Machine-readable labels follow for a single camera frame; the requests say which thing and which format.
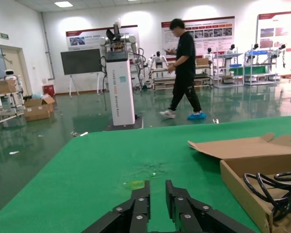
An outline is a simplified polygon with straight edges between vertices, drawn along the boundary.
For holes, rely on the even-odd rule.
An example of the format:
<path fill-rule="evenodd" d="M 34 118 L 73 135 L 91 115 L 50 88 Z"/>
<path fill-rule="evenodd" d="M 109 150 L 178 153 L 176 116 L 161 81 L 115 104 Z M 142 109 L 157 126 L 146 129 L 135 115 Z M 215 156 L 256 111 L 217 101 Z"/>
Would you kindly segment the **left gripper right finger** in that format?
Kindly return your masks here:
<path fill-rule="evenodd" d="M 166 204 L 170 219 L 180 233 L 254 233 L 212 206 L 192 198 L 187 189 L 165 181 Z"/>

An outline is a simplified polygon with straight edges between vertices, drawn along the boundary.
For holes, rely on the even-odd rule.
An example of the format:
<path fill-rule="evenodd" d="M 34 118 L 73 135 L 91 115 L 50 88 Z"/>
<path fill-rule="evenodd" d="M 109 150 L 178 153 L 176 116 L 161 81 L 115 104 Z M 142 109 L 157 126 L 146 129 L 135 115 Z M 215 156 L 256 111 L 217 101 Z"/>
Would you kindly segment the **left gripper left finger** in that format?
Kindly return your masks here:
<path fill-rule="evenodd" d="M 144 187 L 135 189 L 129 200 L 114 207 L 84 233 L 146 233 L 150 220 L 150 182 Z"/>

